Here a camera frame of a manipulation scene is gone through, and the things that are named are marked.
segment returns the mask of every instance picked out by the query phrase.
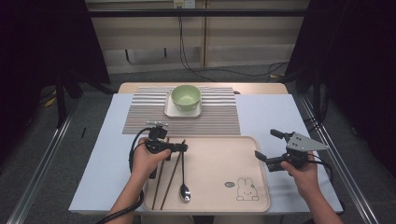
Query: white tabletop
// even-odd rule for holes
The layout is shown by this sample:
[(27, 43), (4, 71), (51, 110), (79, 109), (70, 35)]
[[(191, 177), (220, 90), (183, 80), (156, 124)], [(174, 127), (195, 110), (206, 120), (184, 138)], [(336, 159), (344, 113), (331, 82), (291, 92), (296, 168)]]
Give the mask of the white tabletop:
[[(135, 135), (121, 134), (133, 94), (115, 94), (92, 155), (69, 210), (81, 214), (104, 214), (119, 196), (130, 175), (128, 155)], [(297, 132), (309, 136), (291, 95), (235, 95), (241, 135), (253, 137), (268, 158), (286, 152), (285, 140), (270, 134)], [(271, 198), (267, 215), (309, 212), (287, 172), (264, 172)], [(320, 188), (335, 211), (342, 211), (323, 167), (318, 167)], [(138, 213), (149, 214), (144, 207)]]

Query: human arm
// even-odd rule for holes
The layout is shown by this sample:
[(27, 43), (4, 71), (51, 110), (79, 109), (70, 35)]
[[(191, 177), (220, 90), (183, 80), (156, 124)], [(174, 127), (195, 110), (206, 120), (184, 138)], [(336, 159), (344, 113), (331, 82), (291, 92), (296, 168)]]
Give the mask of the human arm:
[[(123, 188), (120, 196), (110, 209), (109, 214), (118, 212), (136, 203), (139, 199), (140, 191), (149, 178), (149, 174), (157, 168), (158, 162), (164, 160), (171, 153), (166, 149), (157, 154), (151, 154), (145, 147), (144, 142), (147, 138), (140, 138), (139, 145), (134, 150), (134, 163), (131, 175)], [(121, 217), (117, 217), (108, 223), (132, 223), (134, 212), (130, 212)]]
[[(309, 155), (308, 159), (313, 161), (314, 157)], [(320, 191), (318, 166), (315, 163), (308, 163), (302, 169), (296, 169), (286, 161), (282, 161), (280, 165), (293, 176), (298, 192), (308, 205), (315, 223), (343, 223)]]

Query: beige tray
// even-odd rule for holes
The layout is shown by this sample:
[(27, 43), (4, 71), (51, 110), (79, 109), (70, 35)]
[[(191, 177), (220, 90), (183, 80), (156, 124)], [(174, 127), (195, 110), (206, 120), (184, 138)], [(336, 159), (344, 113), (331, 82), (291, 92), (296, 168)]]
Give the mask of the beige tray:
[(168, 190), (178, 153), (165, 161), (158, 187), (157, 178), (145, 186), (144, 205), (148, 210), (191, 214), (262, 213), (270, 205), (262, 163), (254, 156), (256, 141), (248, 136), (170, 137), (169, 142), (186, 139), (189, 149), (184, 154), (185, 182), (191, 191), (191, 201), (184, 203), (178, 194), (182, 182), (181, 159)]

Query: person's right hand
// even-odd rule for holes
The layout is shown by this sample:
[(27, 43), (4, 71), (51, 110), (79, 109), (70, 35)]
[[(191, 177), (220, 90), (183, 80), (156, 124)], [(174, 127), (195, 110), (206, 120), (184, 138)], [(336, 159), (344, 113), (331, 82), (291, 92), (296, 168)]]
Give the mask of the person's right hand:
[[(312, 152), (308, 159), (314, 161)], [(294, 182), (296, 183), (297, 189), (301, 197), (306, 199), (308, 195), (315, 195), (320, 192), (318, 185), (318, 166), (314, 163), (307, 163), (305, 167), (296, 169), (293, 165), (286, 161), (282, 161), (280, 165), (293, 176)]]

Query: power outlet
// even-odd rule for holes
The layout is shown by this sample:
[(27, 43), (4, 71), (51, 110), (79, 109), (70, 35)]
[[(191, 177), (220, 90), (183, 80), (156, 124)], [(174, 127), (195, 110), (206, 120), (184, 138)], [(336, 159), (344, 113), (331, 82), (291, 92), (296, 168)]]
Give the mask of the power outlet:
[(174, 0), (174, 8), (184, 8), (184, 0)]
[(184, 8), (195, 8), (195, 0), (184, 0)]

